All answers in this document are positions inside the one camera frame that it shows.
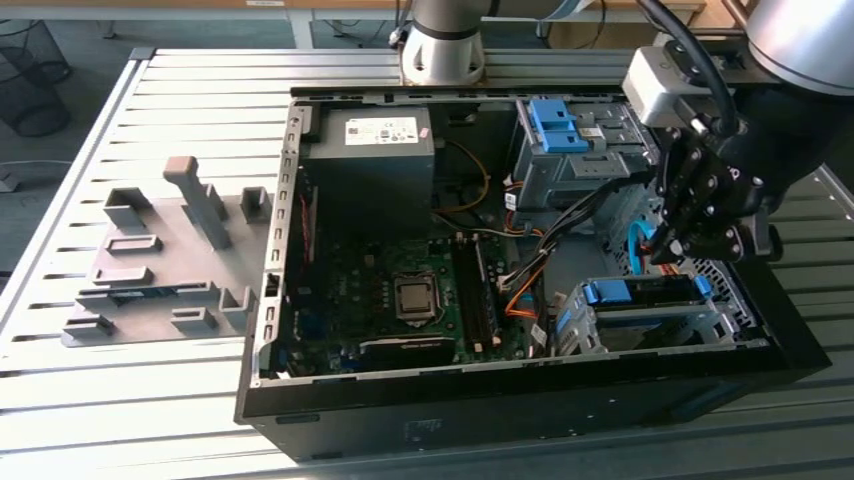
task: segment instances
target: gray floor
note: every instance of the gray floor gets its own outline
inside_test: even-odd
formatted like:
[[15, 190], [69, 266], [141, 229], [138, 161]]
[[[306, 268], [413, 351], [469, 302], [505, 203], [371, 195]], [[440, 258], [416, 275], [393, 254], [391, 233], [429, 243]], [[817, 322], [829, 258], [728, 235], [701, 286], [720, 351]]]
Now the gray floor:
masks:
[[[315, 23], [315, 45], [357, 48], [365, 44], [382, 48], [393, 24], [383, 23], [378, 30], [381, 23], [365, 21], [345, 27], [351, 36], [339, 38], [327, 24]], [[49, 25], [75, 70], [58, 86], [73, 123], [62, 132], [39, 139], [18, 137], [0, 123], [0, 165], [10, 161], [74, 160], [135, 47], [294, 48], [290, 25], [279, 21], [126, 21], [117, 24], [119, 36], [114, 40], [101, 38], [93, 21], [58, 21]], [[533, 24], [488, 25], [485, 42], [493, 48], [542, 48]], [[0, 194], [0, 272], [15, 268], [67, 169], [50, 163], [5, 168], [17, 174], [22, 186], [17, 193]]]

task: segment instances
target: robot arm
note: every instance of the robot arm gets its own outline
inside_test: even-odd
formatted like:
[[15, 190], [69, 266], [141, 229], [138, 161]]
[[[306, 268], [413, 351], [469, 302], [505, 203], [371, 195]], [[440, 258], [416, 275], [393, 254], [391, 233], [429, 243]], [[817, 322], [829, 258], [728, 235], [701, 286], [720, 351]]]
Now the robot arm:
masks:
[[[624, 83], [641, 121], [661, 129], [664, 208], [645, 251], [657, 264], [682, 256], [777, 259], [769, 216], [853, 127], [854, 0], [809, 2], [809, 8], [802, 0], [762, 0], [750, 16], [738, 0], [725, 0], [748, 41], [705, 45], [660, 0], [637, 1], [674, 37], [665, 47], [638, 50]], [[572, 4], [580, 0], [414, 1], [405, 81], [484, 81], [481, 18], [546, 18]]]
[[642, 122], [662, 129], [653, 263], [782, 255], [769, 216], [853, 126], [854, 56], [840, 52], [851, 25], [854, 1], [808, 11], [798, 0], [764, 0], [748, 42], [706, 44], [732, 92], [724, 100], [678, 34], [638, 50], [624, 90]]

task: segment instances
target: slotted aluminum surface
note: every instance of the slotted aluminum surface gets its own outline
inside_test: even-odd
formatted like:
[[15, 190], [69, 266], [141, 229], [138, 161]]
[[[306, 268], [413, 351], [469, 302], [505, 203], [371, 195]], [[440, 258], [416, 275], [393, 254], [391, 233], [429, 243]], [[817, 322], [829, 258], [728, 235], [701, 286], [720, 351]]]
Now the slotted aluminum surface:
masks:
[[[629, 60], [498, 51], [490, 75], [617, 85]], [[195, 155], [221, 195], [273, 191], [290, 87], [397, 83], [382, 51], [162, 50], [130, 62], [0, 298], [0, 477], [854, 478], [854, 223], [824, 171], [777, 215], [789, 250], [777, 274], [835, 366], [686, 425], [298, 466], [233, 422], [242, 338], [62, 346], [110, 189], [178, 196], [159, 172], [166, 157]]]

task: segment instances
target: motherboard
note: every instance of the motherboard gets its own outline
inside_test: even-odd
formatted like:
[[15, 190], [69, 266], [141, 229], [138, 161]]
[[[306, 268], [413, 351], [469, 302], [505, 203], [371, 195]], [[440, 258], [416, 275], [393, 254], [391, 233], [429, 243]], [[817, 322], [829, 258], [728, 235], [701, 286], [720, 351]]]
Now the motherboard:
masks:
[[489, 235], [323, 245], [319, 291], [301, 287], [315, 301], [301, 302], [297, 315], [297, 373], [525, 358], [526, 325], [501, 314], [493, 292], [505, 248]]

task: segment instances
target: wastebasket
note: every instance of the wastebasket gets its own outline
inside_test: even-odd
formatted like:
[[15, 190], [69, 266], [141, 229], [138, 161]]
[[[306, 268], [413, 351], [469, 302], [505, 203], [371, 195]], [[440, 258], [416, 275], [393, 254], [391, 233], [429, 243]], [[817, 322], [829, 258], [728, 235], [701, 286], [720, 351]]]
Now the wastebasket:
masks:
[[0, 120], [23, 137], [62, 130], [71, 115], [35, 56], [0, 46]]
[[29, 51], [51, 83], [71, 75], [71, 66], [42, 20], [0, 20], [0, 48], [9, 49], [9, 55], [17, 50]]

